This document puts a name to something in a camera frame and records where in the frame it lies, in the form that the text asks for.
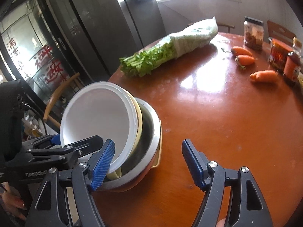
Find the person's left hand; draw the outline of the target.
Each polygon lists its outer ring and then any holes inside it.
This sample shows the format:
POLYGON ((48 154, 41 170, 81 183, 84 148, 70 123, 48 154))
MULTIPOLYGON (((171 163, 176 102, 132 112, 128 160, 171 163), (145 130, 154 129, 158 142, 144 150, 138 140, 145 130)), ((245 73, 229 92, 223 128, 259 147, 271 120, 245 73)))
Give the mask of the person's left hand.
POLYGON ((19 196, 10 191, 8 182, 1 183, 1 199, 6 212, 22 221, 26 221, 26 217, 20 211, 25 207, 25 203, 19 196))

